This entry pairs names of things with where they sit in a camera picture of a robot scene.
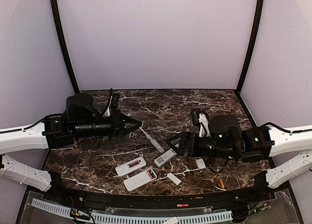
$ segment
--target orange object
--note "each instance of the orange object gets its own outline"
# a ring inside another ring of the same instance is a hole
[[[222,180],[222,179],[220,179],[220,183],[221,183],[221,187],[222,187],[222,188],[225,188],[225,185],[224,185],[224,183],[223,183],[223,180]]]
[[[188,207],[189,204],[177,204],[176,206],[177,206],[177,207]]]

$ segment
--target white remote control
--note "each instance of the white remote control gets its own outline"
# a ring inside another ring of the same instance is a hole
[[[164,154],[162,154],[160,157],[155,159],[155,164],[158,167],[162,167],[165,163],[170,161],[176,155],[177,155],[177,153],[173,149],[170,149],[170,150],[166,151]]]
[[[127,174],[130,174],[138,169],[143,168],[146,166],[146,161],[143,157],[138,157],[132,161],[129,161],[125,164],[122,164],[120,166],[117,166],[115,168],[117,174],[119,177],[125,176]]]
[[[131,178],[126,179],[123,183],[128,191],[133,191],[155,179],[157,179],[156,173],[152,169],[147,169]]]

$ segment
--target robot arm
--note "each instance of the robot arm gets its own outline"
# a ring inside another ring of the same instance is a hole
[[[191,115],[193,124],[194,110]],[[281,166],[258,174],[255,184],[277,188],[285,181],[312,167],[312,125],[283,129],[265,124],[241,131],[236,116],[216,116],[207,126],[210,135],[181,132],[167,140],[178,155],[213,157],[256,162],[286,152],[303,151]],[[179,140],[175,147],[174,140]]]
[[[138,129],[142,124],[121,113],[119,94],[110,91],[109,101],[100,113],[93,106],[92,96],[79,93],[68,97],[66,111],[52,114],[32,125],[0,130],[0,177],[7,177],[40,189],[62,186],[58,173],[41,171],[19,163],[6,153],[26,149],[59,148],[85,137],[105,137],[113,141]]]

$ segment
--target brown marble surface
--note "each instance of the brown marble surface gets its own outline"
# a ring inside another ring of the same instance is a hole
[[[108,91],[88,91],[94,106],[101,111],[107,102]],[[167,138],[180,131],[198,132],[192,125],[190,111],[201,108],[211,117],[236,114],[242,129],[250,122],[233,91],[228,90],[121,90],[119,108],[122,113],[143,122],[143,129],[151,134],[167,151]],[[133,192],[128,192],[115,167],[143,156],[147,165],[130,176],[153,168],[158,179]],[[267,161],[257,163],[229,162],[224,172],[215,174],[198,169],[196,158],[177,156],[158,168],[154,160],[160,153],[140,130],[125,138],[109,142],[107,139],[85,139],[75,145],[52,149],[44,169],[58,171],[66,187],[86,191],[131,195],[190,195],[220,191],[220,178],[227,190],[252,186],[254,176],[270,168]],[[220,168],[220,159],[204,159]],[[166,175],[172,172],[182,182],[176,185]]]

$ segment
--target white panel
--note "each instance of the white panel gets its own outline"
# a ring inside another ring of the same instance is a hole
[[[256,0],[58,0],[81,89],[236,88]]]
[[[312,123],[312,0],[264,0],[259,33],[242,97],[256,122],[283,127]],[[275,158],[278,165],[297,153]],[[312,176],[291,180],[312,224]]]
[[[73,91],[54,26],[50,0],[0,0],[0,128],[63,112]],[[46,150],[10,153],[41,168]],[[26,186],[0,178],[0,223],[15,223]]]

